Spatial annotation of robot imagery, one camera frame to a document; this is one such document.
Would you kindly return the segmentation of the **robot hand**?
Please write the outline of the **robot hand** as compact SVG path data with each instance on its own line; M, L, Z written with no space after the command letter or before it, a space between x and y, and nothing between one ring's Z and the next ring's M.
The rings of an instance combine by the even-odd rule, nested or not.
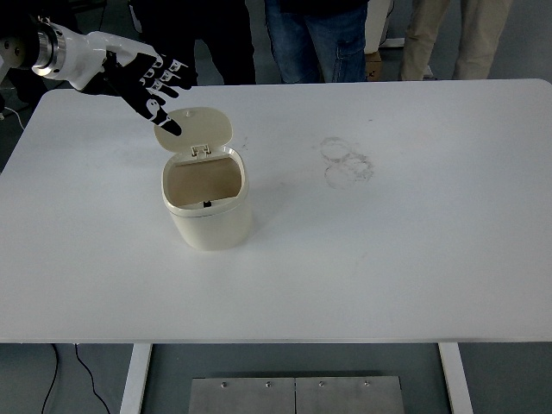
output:
M108 87L140 116L179 136L182 128L165 111L166 99L189 90L196 73L152 46L105 32L66 32L66 57L59 75L84 93Z

